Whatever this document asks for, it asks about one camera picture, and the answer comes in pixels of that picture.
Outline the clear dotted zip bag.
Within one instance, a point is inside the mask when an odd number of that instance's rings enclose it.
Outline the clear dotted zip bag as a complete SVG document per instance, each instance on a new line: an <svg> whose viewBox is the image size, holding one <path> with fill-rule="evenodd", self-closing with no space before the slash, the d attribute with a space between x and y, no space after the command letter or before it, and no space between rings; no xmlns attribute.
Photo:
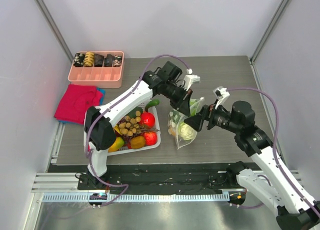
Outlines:
<svg viewBox="0 0 320 230"><path fill-rule="evenodd" d="M204 102L205 98L190 100L190 116L196 115ZM189 145L197 136L197 131L184 122L188 116L172 109L168 114L168 133L174 137L177 149Z"/></svg>

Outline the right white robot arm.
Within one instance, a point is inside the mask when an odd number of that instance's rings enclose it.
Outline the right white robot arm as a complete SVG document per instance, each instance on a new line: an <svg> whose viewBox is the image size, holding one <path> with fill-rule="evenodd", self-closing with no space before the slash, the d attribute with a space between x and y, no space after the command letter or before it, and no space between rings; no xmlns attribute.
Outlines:
<svg viewBox="0 0 320 230"><path fill-rule="evenodd" d="M255 115L248 102L237 101L230 112L221 105L204 105L185 123L198 132L208 122L209 130L218 126L234 133L237 146L259 166L269 182L239 161L227 168L226 183L255 195L275 215L282 230L309 230L320 223L320 203L305 191L278 153L273 152L271 139L255 125Z"/></svg>

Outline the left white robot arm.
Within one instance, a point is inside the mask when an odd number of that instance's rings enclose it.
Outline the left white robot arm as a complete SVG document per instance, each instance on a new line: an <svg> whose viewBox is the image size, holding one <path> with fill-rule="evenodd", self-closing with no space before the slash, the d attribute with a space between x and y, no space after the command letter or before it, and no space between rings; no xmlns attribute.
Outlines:
<svg viewBox="0 0 320 230"><path fill-rule="evenodd" d="M91 107L87 110L84 122L84 149L88 152L88 171L91 173L89 184L100 190L107 182L108 150L116 141L115 125L127 113L141 103L155 97L165 96L171 107L190 116L191 85L198 80L197 75L188 68L183 79L184 86L178 86L182 70L167 61L156 71L145 70L141 77L123 94L106 105Z"/></svg>

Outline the green watermelon ball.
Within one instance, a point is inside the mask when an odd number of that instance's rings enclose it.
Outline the green watermelon ball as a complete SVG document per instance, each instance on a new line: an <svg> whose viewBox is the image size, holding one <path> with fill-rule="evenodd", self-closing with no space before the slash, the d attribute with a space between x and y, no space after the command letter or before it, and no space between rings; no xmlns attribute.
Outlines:
<svg viewBox="0 0 320 230"><path fill-rule="evenodd" d="M190 115L194 116L197 113L198 107L201 104L201 99L191 99L189 104L190 104Z"/></svg>

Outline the pale green cabbage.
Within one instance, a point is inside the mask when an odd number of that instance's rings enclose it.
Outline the pale green cabbage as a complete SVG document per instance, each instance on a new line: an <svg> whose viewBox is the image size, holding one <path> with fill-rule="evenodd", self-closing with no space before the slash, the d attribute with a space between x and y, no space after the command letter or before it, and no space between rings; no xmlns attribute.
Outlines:
<svg viewBox="0 0 320 230"><path fill-rule="evenodd" d="M178 126L178 135L185 141L193 140L197 132L188 124L181 122Z"/></svg>

